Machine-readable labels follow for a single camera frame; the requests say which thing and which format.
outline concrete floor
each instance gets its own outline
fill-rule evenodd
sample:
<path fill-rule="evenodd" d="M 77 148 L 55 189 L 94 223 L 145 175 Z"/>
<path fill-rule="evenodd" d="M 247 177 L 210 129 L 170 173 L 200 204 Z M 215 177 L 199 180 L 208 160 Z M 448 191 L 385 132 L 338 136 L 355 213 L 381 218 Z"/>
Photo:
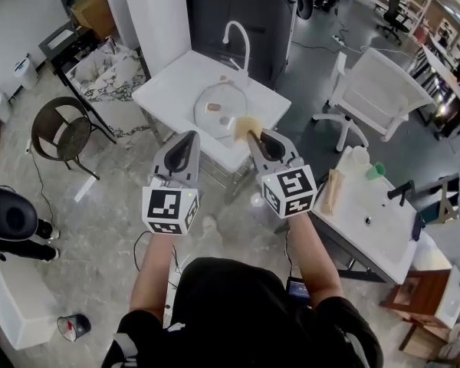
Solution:
<path fill-rule="evenodd" d="M 352 48 L 371 43 L 378 48 L 396 49 L 374 30 L 375 15 L 371 9 L 358 2 L 343 1 L 339 18 L 349 30 L 345 35 Z M 336 50 L 330 36 L 339 29 L 333 15 L 316 12 L 310 21 L 298 19 L 294 40 Z M 352 51 L 347 54 L 350 66 L 359 55 Z M 297 144 L 316 176 L 324 174 L 338 159 L 333 152 L 339 136 L 338 126 L 323 122 L 312 127 L 308 123 L 327 98 L 328 77 L 335 58 L 335 54 L 325 50 L 309 50 L 294 44 L 289 65 L 278 84 L 278 92 L 292 101 L 279 129 Z M 400 55 L 394 58 L 406 63 L 401 61 Z M 40 197 L 38 176 L 31 156 L 25 155 L 24 146 L 40 108 L 50 99 L 68 94 L 56 77 L 43 70 L 37 87 L 20 94 L 13 116 L 2 131 L 0 184 L 13 186 L 30 199 L 43 218 L 49 217 L 48 207 Z M 387 176 L 394 184 L 407 179 L 426 182 L 450 173 L 453 156 L 460 147 L 460 137 L 436 142 L 430 130 L 423 128 L 415 116 L 403 124 L 388 143 L 381 143 L 375 133 L 365 131 L 371 143 L 372 160 L 386 165 Z M 350 135 L 347 144 L 355 145 L 357 140 Z M 74 197 L 89 176 L 78 168 L 68 171 L 63 163 L 36 156 L 44 180 L 44 194 L 51 201 L 54 222 L 62 232 L 61 239 L 54 243 L 62 251 L 60 259 L 52 264 L 38 262 L 36 265 L 61 311 L 86 314 L 92 331 L 76 343 L 69 343 L 56 333 L 51 342 L 21 351 L 13 350 L 3 337 L 2 347 L 17 368 L 100 365 L 120 318 L 127 312 L 136 277 L 133 243 L 145 230 L 140 215 L 142 186 L 157 148 L 150 132 L 143 133 L 128 150 L 94 133 L 81 159 L 86 167 L 99 174 L 100 181 L 94 183 L 79 203 Z M 285 282 L 289 264 L 283 252 L 284 239 L 273 233 L 269 214 L 263 215 L 250 206 L 249 199 L 255 187 L 249 186 L 234 203 L 225 205 L 223 190 L 218 184 L 204 173 L 200 175 L 200 182 L 204 193 L 202 206 L 192 234 L 179 238 L 176 243 L 179 261 L 187 264 L 197 256 L 219 255 L 272 270 Z M 217 218 L 221 239 L 200 237 L 204 214 Z M 149 238 L 146 235 L 137 246 L 139 260 Z M 290 251 L 293 259 L 293 247 Z M 294 275 L 299 276 L 296 268 Z M 398 351 L 409 325 L 378 307 L 389 287 L 351 280 L 343 280 L 343 287 L 346 296 L 378 336 L 385 354 L 385 366 L 424 365 L 423 361 Z"/>

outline black and white square marker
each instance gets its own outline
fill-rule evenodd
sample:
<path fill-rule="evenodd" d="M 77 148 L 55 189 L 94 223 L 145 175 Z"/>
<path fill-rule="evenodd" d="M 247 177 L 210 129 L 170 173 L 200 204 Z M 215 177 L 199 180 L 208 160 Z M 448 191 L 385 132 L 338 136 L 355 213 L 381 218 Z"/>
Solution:
<path fill-rule="evenodd" d="M 278 197 L 269 189 L 268 186 L 263 184 L 264 187 L 264 198 L 268 201 L 269 205 L 279 214 L 279 209 L 281 206 L 280 200 Z"/>
<path fill-rule="evenodd" d="M 148 205 L 148 218 L 178 219 L 181 192 L 169 189 L 154 189 Z"/>
<path fill-rule="evenodd" d="M 162 222 L 149 222 L 155 233 L 166 233 L 173 235 L 181 235 L 181 227 L 177 224 L 164 224 Z"/>
<path fill-rule="evenodd" d="M 191 203 L 191 207 L 189 208 L 189 212 L 186 215 L 186 219 L 184 219 L 187 230 L 189 230 L 189 226 L 191 226 L 192 221 L 194 220 L 194 216 L 196 215 L 196 212 L 198 211 L 198 207 L 199 207 L 198 197 L 196 196 Z"/>
<path fill-rule="evenodd" d="M 312 191 L 312 186 L 302 169 L 279 174 L 277 178 L 286 198 Z"/>
<path fill-rule="evenodd" d="M 286 202 L 284 216 L 297 214 L 299 212 L 303 212 L 305 210 L 310 209 L 313 198 L 314 196 L 310 195 L 304 196 L 303 198 L 299 198 L 297 200 L 291 200 L 290 202 Z"/>

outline white faucet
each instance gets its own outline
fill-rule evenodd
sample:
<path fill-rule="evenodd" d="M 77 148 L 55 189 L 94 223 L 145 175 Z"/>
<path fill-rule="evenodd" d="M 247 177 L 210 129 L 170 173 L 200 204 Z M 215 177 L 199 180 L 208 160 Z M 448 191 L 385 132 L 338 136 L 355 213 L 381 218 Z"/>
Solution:
<path fill-rule="evenodd" d="M 239 71 L 243 71 L 242 74 L 245 74 L 245 76 L 248 76 L 248 60 L 251 56 L 251 43 L 248 40 L 248 35 L 247 32 L 244 29 L 244 26 L 242 26 L 240 23 L 237 21 L 230 21 L 227 23 L 227 27 L 225 28 L 225 37 L 223 37 L 223 43 L 227 44 L 228 43 L 228 32 L 230 31 L 230 27 L 232 25 L 235 25 L 238 30 L 242 33 L 242 36 L 244 37 L 244 42 L 245 42 L 245 63 L 244 63 L 244 68 L 240 68 L 237 63 L 235 63 L 234 59 L 230 59 L 230 62 L 235 65 Z"/>

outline black faucet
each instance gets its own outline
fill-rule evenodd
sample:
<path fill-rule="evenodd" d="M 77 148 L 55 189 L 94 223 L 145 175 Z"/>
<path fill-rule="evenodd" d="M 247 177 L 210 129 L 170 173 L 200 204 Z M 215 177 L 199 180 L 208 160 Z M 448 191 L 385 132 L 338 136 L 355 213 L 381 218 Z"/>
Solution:
<path fill-rule="evenodd" d="M 412 191 L 412 194 L 414 195 L 416 192 L 416 189 L 414 188 L 414 182 L 412 180 L 409 180 L 406 182 L 406 184 L 402 184 L 400 187 L 397 187 L 393 189 L 392 191 L 388 191 L 386 193 L 387 198 L 392 200 L 393 198 L 396 198 L 399 195 L 402 195 L 402 198 L 400 199 L 400 205 L 404 206 L 404 202 L 406 201 L 406 194 L 407 191 Z"/>

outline wicker chair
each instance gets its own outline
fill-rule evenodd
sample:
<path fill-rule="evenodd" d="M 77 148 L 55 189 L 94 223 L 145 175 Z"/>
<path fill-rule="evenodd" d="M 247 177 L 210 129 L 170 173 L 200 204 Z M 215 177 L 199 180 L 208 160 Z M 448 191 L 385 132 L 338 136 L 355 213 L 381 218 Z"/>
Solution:
<path fill-rule="evenodd" d="M 64 105 L 74 107 L 82 114 L 82 117 L 78 117 L 70 122 L 66 121 L 57 111 L 57 108 Z M 57 133 L 63 124 L 67 124 L 67 127 L 55 143 L 54 138 L 57 136 Z M 102 130 L 102 128 L 90 121 L 87 111 L 84 109 L 79 100 L 73 97 L 59 97 L 46 103 L 46 105 L 44 105 L 39 111 L 32 124 L 31 141 L 34 146 L 34 150 L 40 156 L 54 161 L 62 161 L 69 170 L 71 170 L 71 167 L 68 165 L 68 161 L 73 161 L 82 170 L 90 173 L 98 180 L 99 176 L 83 166 L 78 158 L 81 151 L 87 145 L 90 134 L 95 130 L 99 130 L 107 137 L 107 139 L 115 143 L 115 141 L 112 140 L 104 132 L 104 130 Z M 56 147 L 56 157 L 47 154 L 43 150 L 41 141 L 39 140 L 40 138 Z"/>

